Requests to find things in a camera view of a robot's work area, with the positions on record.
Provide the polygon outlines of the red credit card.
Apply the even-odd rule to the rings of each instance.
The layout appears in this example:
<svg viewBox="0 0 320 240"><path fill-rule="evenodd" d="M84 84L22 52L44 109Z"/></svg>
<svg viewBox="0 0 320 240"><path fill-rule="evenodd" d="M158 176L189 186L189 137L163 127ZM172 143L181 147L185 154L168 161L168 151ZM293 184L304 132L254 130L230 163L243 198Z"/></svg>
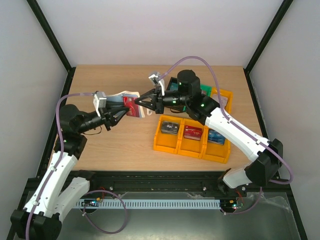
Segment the red credit card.
<svg viewBox="0 0 320 240"><path fill-rule="evenodd" d="M127 116L130 117L140 117L140 109L139 106L135 104L136 97L133 96L123 96L123 103L126 107L129 108L129 111L126 113Z"/></svg>

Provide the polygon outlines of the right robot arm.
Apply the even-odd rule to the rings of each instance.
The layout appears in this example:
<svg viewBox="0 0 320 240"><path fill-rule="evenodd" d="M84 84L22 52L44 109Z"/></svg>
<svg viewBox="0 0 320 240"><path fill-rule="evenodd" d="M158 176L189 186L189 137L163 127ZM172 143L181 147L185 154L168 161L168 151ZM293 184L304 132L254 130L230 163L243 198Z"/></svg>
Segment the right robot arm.
<svg viewBox="0 0 320 240"><path fill-rule="evenodd" d="M165 90L158 73L149 78L154 88L137 98L135 104L156 114L162 114L166 107L184 106L191 119L222 134L250 160L250 164L224 173L218 183L218 191L222 195L229 196L241 185L253 183L264 187L271 182L282 166L281 141L270 141L232 118L216 100L202 93L200 79L192 70L182 70L177 74L177 90Z"/></svg>

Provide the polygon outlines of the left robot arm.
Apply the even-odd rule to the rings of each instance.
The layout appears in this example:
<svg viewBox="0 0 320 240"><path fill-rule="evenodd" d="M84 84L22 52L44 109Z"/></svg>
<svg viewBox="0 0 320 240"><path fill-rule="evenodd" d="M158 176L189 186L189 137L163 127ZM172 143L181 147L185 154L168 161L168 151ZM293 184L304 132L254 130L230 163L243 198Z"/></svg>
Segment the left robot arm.
<svg viewBox="0 0 320 240"><path fill-rule="evenodd" d="M110 130L128 111L128 107L116 102L108 102L92 112L80 111L74 104L66 104L58 110L58 129L62 133L55 143L50 165L24 208L14 210L10 217L19 238L58 238L66 216L94 184L94 172L81 170L63 189L87 143L84 133L100 126Z"/></svg>

